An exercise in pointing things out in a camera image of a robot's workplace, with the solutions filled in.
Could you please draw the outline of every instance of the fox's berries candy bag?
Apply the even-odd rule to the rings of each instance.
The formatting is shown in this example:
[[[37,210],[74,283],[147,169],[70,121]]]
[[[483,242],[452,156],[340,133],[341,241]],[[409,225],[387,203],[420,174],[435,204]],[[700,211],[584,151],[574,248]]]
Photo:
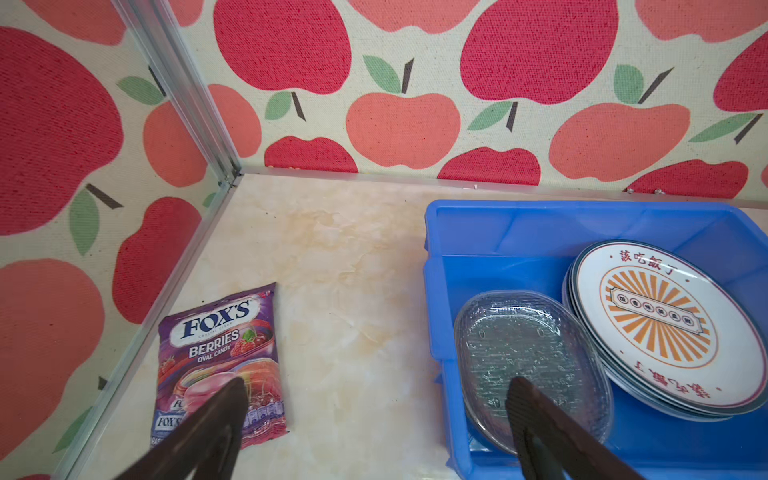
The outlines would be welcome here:
[[[235,377],[248,394],[241,448],[286,433],[272,300],[275,284],[165,317],[158,327],[152,445]]]

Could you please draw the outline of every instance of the white ceramic plate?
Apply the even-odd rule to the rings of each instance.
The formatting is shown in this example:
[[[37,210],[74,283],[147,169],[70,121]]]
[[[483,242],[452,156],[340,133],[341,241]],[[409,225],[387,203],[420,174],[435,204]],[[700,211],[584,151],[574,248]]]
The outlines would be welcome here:
[[[665,402],[727,416],[766,401],[760,332],[725,290],[672,253],[626,240],[593,245],[572,267],[571,302],[598,348]]]
[[[730,416],[718,416],[709,415],[702,412],[691,412],[676,405],[662,402],[655,396],[655,394],[640,389],[639,387],[641,385],[628,382],[626,376],[616,373],[608,365],[605,365],[605,373],[613,383],[618,385],[625,392],[632,395],[635,399],[640,400],[642,403],[650,406],[652,409],[666,413],[667,415],[671,415],[675,418],[689,420],[691,422],[722,422],[723,420],[732,418]]]

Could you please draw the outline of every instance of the oval transparent dish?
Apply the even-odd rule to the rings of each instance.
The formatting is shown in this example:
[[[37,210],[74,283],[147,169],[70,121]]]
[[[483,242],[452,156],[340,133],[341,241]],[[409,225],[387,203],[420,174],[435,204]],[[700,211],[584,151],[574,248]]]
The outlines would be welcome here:
[[[597,350],[559,302],[526,290],[472,297],[454,323],[468,417],[493,445],[516,455],[505,400],[523,376],[598,441],[613,424],[613,396]]]

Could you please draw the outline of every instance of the blue plastic tray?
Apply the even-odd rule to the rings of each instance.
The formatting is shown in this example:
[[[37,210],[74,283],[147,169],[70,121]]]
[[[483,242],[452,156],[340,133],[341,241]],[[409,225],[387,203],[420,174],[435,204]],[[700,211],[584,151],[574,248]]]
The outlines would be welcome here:
[[[426,226],[430,349],[442,367],[448,465],[463,478],[522,478],[517,459],[484,442],[464,411],[453,320],[477,293],[527,289],[559,300],[568,265],[587,245],[639,240],[698,265],[768,332],[768,237],[727,205],[438,200]],[[606,446],[647,478],[768,478],[768,406],[697,423],[615,387],[614,401]],[[491,451],[470,451],[471,437]]]

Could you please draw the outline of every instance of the apple wallpaper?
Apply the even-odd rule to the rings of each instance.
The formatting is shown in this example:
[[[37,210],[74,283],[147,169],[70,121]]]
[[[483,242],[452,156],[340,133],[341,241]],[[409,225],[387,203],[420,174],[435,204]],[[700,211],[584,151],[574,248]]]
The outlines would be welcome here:
[[[765,0],[167,0],[245,165],[768,200]],[[3,477],[54,471],[216,178],[110,0],[0,2]]]
[[[45,480],[218,186],[108,0],[0,2],[0,83],[0,477]]]
[[[259,119],[245,165],[766,200],[767,22],[764,0],[205,0],[182,32]]]

